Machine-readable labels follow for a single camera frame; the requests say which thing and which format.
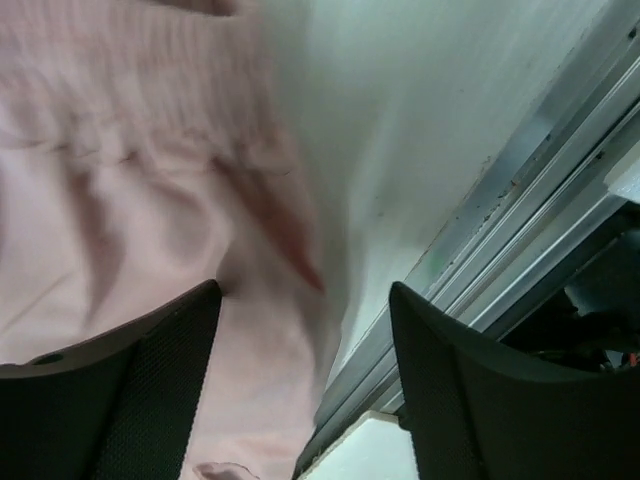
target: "screw hole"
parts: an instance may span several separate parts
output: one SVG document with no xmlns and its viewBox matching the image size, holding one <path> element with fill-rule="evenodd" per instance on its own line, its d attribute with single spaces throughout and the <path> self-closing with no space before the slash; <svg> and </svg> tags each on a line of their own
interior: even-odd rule
<svg viewBox="0 0 640 480">
<path fill-rule="evenodd" d="M 206 2 L 185 2 L 184 0 L 155 0 L 156 3 L 167 5 L 173 8 L 188 10 L 215 17 L 231 17 L 236 13 L 234 0 L 207 0 Z"/>
<path fill-rule="evenodd" d="M 64 358 L 64 355 L 60 353 L 52 353 L 51 355 L 46 355 L 42 358 L 39 358 L 37 361 L 33 362 L 34 365 L 48 365 L 50 363 L 59 362 Z"/>
</svg>

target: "pink fabric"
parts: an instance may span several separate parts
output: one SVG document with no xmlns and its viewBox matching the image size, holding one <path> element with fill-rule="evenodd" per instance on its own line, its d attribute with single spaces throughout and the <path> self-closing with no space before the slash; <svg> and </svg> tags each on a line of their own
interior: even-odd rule
<svg viewBox="0 0 640 480">
<path fill-rule="evenodd" d="M 0 363 L 216 278 L 181 478 L 288 480 L 339 341 L 314 228 L 250 0 L 0 2 Z"/>
</svg>

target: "white wall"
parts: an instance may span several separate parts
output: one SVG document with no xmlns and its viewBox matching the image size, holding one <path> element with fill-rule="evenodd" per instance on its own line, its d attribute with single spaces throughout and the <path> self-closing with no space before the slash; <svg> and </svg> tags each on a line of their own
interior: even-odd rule
<svg viewBox="0 0 640 480">
<path fill-rule="evenodd" d="M 263 1 L 344 360 L 607 0 Z"/>
<path fill-rule="evenodd" d="M 300 480 L 419 480 L 411 434 L 396 417 L 367 412 Z"/>
</svg>

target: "metal frame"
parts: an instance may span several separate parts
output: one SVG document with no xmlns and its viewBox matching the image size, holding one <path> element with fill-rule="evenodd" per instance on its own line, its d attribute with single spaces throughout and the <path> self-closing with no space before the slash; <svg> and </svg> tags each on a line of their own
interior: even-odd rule
<svg viewBox="0 0 640 480">
<path fill-rule="evenodd" d="M 601 182 L 615 155 L 601 150 L 636 113 L 639 19 L 640 3 L 612 3 L 407 285 L 484 330 L 620 207 Z M 364 411 L 402 404 L 387 308 L 327 389 L 299 467 Z"/>
<path fill-rule="evenodd" d="M 630 229 L 637 228 L 637 212 L 637 209 L 623 207 L 605 220 L 542 280 L 484 330 L 484 334 L 498 341 L 504 339 L 589 265 L 602 255 L 606 255 L 609 248 L 615 246 Z"/>
</svg>

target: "black object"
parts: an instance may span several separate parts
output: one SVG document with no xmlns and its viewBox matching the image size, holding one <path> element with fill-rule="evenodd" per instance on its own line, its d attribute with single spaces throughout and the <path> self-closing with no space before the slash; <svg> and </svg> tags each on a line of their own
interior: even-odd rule
<svg viewBox="0 0 640 480">
<path fill-rule="evenodd" d="M 402 284 L 393 335 L 420 478 L 602 480 L 640 470 L 640 368 L 583 372 L 513 350 Z"/>
<path fill-rule="evenodd" d="M 569 282 L 564 290 L 581 316 L 616 312 L 640 329 L 640 219 Z"/>
<path fill-rule="evenodd" d="M 0 366 L 0 476 L 176 480 L 221 298 L 209 281 L 85 343 Z"/>
</svg>

